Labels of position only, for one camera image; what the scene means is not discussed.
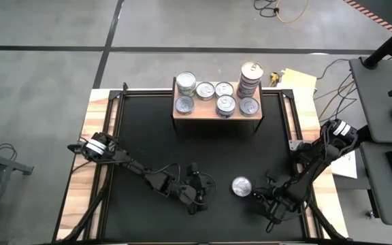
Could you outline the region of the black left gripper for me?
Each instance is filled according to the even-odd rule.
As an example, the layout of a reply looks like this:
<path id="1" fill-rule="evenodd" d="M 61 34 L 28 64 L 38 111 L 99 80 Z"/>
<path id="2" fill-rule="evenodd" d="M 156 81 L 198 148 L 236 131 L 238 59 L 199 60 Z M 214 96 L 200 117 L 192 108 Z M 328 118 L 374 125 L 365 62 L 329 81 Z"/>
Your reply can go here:
<path id="1" fill-rule="evenodd" d="M 205 191 L 215 189 L 215 181 L 204 178 L 198 164 L 191 163 L 186 167 L 186 179 L 180 185 L 180 196 L 184 198 L 189 214 L 196 214 L 204 211 L 212 199 L 211 194 Z"/>

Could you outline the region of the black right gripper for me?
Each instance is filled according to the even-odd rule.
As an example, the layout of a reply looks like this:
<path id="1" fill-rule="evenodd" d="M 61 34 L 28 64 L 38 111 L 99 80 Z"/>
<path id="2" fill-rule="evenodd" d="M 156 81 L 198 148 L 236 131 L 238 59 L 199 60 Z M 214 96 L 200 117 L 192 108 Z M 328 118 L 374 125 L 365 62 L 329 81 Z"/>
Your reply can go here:
<path id="1" fill-rule="evenodd" d="M 263 192 L 263 195 L 253 193 L 253 197 L 259 203 L 265 204 L 265 216 L 270 221 L 283 221 L 286 211 L 276 194 L 276 188 L 276 181 L 269 174 L 266 174 L 265 179 L 256 180 L 252 188 L 254 191 Z"/>

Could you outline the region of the silver can yellow teal label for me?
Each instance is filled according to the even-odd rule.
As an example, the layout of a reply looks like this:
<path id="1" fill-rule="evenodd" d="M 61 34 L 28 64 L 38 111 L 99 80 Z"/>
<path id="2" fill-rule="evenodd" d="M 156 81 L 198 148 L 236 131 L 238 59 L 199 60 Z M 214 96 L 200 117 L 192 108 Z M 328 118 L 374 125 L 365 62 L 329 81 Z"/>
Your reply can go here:
<path id="1" fill-rule="evenodd" d="M 191 114 L 195 108 L 195 102 L 192 97 L 180 96 L 175 101 L 175 109 L 181 115 Z"/>

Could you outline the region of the silver tuna can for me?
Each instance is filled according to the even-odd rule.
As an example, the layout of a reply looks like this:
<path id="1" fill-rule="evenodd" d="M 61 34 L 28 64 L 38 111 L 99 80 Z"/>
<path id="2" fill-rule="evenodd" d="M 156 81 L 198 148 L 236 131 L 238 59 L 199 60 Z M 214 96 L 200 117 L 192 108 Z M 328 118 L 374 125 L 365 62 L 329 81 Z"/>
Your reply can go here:
<path id="1" fill-rule="evenodd" d="M 195 90 L 197 97 L 203 101 L 211 100 L 215 94 L 215 87 L 210 82 L 200 82 Z"/>

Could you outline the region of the silver can red label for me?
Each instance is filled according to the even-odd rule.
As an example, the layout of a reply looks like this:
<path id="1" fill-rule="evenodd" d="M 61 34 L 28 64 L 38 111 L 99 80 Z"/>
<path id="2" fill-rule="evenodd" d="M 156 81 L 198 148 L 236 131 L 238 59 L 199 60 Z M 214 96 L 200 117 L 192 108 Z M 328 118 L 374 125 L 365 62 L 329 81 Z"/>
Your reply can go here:
<path id="1" fill-rule="evenodd" d="M 233 95 L 233 91 L 234 91 L 233 86 L 230 83 L 228 83 L 228 82 L 219 82 L 215 86 L 216 98 L 219 98 L 219 97 L 221 97 L 223 95 L 232 96 Z"/>

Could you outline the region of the wooden shelf black legs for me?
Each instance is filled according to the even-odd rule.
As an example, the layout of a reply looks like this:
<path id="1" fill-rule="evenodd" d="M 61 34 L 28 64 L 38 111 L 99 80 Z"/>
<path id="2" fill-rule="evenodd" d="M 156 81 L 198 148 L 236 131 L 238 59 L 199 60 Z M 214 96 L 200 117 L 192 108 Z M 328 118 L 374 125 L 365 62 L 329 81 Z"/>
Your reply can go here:
<path id="1" fill-rule="evenodd" d="M 193 101 L 195 102 L 195 108 L 191 114 L 188 115 L 182 115 L 178 113 L 175 107 L 175 102 L 177 98 L 179 98 L 179 93 L 178 93 L 178 85 L 176 83 L 176 77 L 173 78 L 173 87 L 172 87 L 172 95 L 173 95 L 173 101 L 171 103 L 171 119 L 173 122 L 173 126 L 176 129 L 176 121 L 177 120 L 226 120 L 226 121 L 232 121 L 232 120 L 245 120 L 245 121 L 251 121 L 255 122 L 256 124 L 253 124 L 253 132 L 256 133 L 259 126 L 263 122 L 263 119 L 265 118 L 265 112 L 262 106 L 261 102 L 261 97 L 262 97 L 262 88 L 259 86 L 256 89 L 256 92 L 252 96 L 254 99 L 256 99 L 259 103 L 259 109 L 257 110 L 256 114 L 249 117 L 249 116 L 244 116 L 240 112 L 240 102 L 241 99 L 236 95 L 236 90 L 238 88 L 239 82 L 229 82 L 233 86 L 233 98 L 236 101 L 236 107 L 233 115 L 229 118 L 221 118 L 217 113 L 216 113 L 216 101 L 217 98 L 213 97 L 213 99 L 209 101 L 203 101 L 197 98 L 195 95 L 193 97 Z"/>

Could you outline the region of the black table mat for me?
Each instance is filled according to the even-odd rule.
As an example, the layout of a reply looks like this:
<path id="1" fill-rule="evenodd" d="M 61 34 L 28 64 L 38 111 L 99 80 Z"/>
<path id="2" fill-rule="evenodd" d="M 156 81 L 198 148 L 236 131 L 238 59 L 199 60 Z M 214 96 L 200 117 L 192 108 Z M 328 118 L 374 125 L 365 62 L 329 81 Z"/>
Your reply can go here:
<path id="1" fill-rule="evenodd" d="M 123 167 L 113 171 L 105 237 L 121 242 L 270 241 L 302 239 L 301 223 L 289 216 L 267 232 L 267 219 L 250 211 L 246 199 L 231 191 L 237 176 L 253 184 L 288 176 L 289 147 L 279 98 L 262 99 L 265 118 L 253 132 L 245 120 L 180 120 L 176 129 L 167 97 L 125 100 L 120 140 L 139 163 L 159 169 L 179 164 L 181 174 L 191 163 L 217 183 L 208 209 L 191 215 L 186 206 L 152 190 Z"/>

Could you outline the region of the white paper sheet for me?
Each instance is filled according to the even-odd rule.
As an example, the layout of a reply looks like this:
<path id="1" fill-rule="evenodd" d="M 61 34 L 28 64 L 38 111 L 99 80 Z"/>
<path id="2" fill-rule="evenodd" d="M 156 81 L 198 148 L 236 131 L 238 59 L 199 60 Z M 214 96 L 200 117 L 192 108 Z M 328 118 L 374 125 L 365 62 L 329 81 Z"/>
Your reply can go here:
<path id="1" fill-rule="evenodd" d="M 331 163 L 332 174 L 357 179 L 355 151 L 351 151 Z"/>

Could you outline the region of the yellow paper folder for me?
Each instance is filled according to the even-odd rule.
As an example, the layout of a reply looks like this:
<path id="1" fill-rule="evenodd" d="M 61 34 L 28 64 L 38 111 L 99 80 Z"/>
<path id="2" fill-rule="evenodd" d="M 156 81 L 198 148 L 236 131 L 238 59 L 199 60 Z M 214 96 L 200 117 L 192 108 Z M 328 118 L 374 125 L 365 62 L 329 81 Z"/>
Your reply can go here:
<path id="1" fill-rule="evenodd" d="M 315 76 L 311 76 L 294 69 L 286 68 L 280 80 L 281 88 L 306 88 L 312 91 L 316 88 L 317 79 Z"/>

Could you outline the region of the grey desk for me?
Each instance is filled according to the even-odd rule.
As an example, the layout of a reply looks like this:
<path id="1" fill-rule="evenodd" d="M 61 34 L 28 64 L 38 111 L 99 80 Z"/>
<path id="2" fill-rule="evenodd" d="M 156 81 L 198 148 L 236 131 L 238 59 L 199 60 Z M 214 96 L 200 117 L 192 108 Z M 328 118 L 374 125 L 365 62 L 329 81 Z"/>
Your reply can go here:
<path id="1" fill-rule="evenodd" d="M 360 143 L 360 153 L 369 178 L 374 211 L 381 221 L 392 225 L 392 169 L 386 156 L 392 151 L 392 61 L 383 60 L 368 69 L 361 59 L 349 61 L 367 125 L 368 141 Z"/>

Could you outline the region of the black stand pole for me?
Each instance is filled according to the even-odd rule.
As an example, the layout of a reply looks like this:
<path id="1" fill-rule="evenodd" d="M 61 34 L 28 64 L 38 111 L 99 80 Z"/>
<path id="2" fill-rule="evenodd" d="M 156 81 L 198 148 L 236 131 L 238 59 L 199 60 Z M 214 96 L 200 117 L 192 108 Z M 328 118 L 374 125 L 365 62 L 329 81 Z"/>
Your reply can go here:
<path id="1" fill-rule="evenodd" d="M 378 63 L 388 54 L 392 52 L 392 36 L 377 50 L 375 50 L 368 58 L 361 59 L 364 67 L 375 69 Z"/>

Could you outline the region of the striped hazard tape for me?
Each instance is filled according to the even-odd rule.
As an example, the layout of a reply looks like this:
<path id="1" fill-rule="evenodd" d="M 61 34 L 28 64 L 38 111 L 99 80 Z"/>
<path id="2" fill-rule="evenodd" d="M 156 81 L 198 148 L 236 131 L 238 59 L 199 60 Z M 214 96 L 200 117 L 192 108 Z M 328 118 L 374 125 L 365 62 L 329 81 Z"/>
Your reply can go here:
<path id="1" fill-rule="evenodd" d="M 364 16 L 373 20 L 376 24 L 380 25 L 381 27 L 385 28 L 386 30 L 392 32 L 392 24 L 382 19 L 380 16 L 377 16 L 375 13 L 371 12 L 366 7 L 362 6 L 355 0 L 343 0 L 343 2 L 347 3 L 349 6 L 356 9 L 358 12 L 362 13 Z"/>

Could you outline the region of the black aluminium table frame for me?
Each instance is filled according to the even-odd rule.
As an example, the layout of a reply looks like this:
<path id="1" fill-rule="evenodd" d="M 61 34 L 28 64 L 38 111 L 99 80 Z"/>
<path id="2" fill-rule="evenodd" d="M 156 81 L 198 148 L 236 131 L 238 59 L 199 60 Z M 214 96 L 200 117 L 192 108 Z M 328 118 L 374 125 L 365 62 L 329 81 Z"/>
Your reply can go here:
<path id="1" fill-rule="evenodd" d="M 165 88 L 161 89 L 129 89 L 127 84 L 123 84 L 122 89 L 93 89 L 89 99 L 87 109 L 87 116 L 97 113 L 103 118 L 103 130 L 110 130 L 110 123 L 113 122 L 113 134 L 116 135 L 120 130 L 120 122 L 123 118 L 123 107 L 125 99 L 129 97 L 171 97 L 175 90 Z M 297 103 L 294 98 L 292 89 L 277 89 L 277 88 L 262 88 L 260 90 L 261 97 L 277 97 L 279 98 L 280 111 L 282 114 L 282 121 L 285 123 L 285 132 L 288 138 L 296 137 L 296 140 L 291 140 L 289 145 L 295 142 L 299 143 L 303 137 L 301 134 L 299 114 L 297 113 Z M 81 217 L 77 225 L 75 225 L 71 232 L 62 239 L 58 239 L 57 235 L 61 230 L 60 224 L 62 218 L 59 218 L 56 225 L 56 231 L 52 242 L 46 245 L 112 245 L 119 244 L 119 240 L 111 240 L 104 236 L 106 231 L 106 221 L 109 210 L 109 197 L 112 188 L 113 167 L 106 169 L 104 182 L 100 183 L 101 171 L 103 166 L 100 165 L 95 168 L 93 174 L 93 186 L 90 192 L 90 201 L 86 212 Z M 216 241 L 209 239 L 199 239 L 197 241 L 190 241 L 192 245 L 216 245 L 216 244 L 330 244 L 333 242 L 332 237 L 339 237 L 340 234 L 336 228 L 332 226 L 321 211 L 314 214 L 313 211 L 317 209 L 316 197 L 314 191 L 311 192 L 311 202 L 308 206 L 301 208 L 302 213 L 297 215 L 301 223 L 301 231 L 303 233 L 302 240 L 270 240 L 270 241 Z"/>

